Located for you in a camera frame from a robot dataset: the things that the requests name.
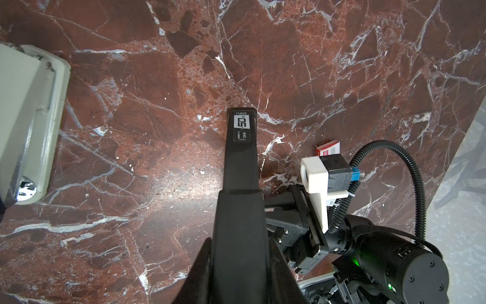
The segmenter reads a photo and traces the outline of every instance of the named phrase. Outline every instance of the brown marble tabletop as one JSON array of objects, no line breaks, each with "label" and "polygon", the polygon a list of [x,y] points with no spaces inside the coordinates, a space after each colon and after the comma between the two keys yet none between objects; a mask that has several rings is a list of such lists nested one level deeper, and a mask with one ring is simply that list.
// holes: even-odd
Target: brown marble tabletop
[{"label": "brown marble tabletop", "polygon": [[[258,110],[261,188],[388,139],[430,201],[486,94],[484,0],[1,0],[0,40],[72,66],[46,197],[0,224],[0,303],[169,303],[221,188],[228,107]],[[351,211],[411,231],[406,167],[363,163]],[[329,260],[309,274],[329,270]]]}]

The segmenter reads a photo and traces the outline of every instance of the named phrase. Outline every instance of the robotic arm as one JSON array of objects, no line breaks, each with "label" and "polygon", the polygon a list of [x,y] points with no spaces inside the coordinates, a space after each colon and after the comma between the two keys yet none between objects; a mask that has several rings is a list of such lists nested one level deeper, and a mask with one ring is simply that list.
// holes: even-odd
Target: robotic arm
[{"label": "robotic arm", "polygon": [[[227,113],[223,189],[213,238],[204,242],[173,303],[449,303],[447,267],[439,250],[424,240],[420,172],[403,148],[373,142],[350,164],[341,155],[304,158],[303,185],[263,199],[256,117],[253,108]],[[416,235],[347,215],[359,186],[358,165],[380,147],[398,153],[412,173]],[[306,292],[304,299],[290,270],[305,275],[328,253],[341,255],[333,262],[332,286],[314,289],[312,298]]]}]

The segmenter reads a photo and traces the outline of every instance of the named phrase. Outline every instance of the white label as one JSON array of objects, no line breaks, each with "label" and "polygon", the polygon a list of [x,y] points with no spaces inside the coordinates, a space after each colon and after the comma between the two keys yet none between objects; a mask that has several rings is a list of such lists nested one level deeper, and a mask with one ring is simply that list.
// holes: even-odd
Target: white label
[{"label": "white label", "polygon": [[235,115],[233,127],[235,129],[249,129],[250,115]]}]

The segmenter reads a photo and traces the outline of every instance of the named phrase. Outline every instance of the red marble surface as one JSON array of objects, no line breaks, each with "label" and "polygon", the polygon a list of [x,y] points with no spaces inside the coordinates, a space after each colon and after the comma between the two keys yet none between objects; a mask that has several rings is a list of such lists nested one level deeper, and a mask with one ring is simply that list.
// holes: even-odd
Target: red marble surface
[{"label": "red marble surface", "polygon": [[[48,195],[0,225],[1,303],[169,303],[212,233],[226,109],[258,109],[265,195],[388,139],[430,200],[486,94],[483,0],[0,0],[0,40],[72,65]],[[410,231],[401,161],[351,210]],[[324,273],[329,262],[310,275]]]}]

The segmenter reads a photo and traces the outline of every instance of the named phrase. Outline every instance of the red and white box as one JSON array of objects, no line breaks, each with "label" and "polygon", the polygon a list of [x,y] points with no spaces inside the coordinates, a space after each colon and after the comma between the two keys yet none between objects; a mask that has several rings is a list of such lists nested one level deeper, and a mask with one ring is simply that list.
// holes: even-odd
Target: red and white box
[{"label": "red and white box", "polygon": [[332,141],[318,146],[315,149],[316,156],[339,154],[339,141]]}]

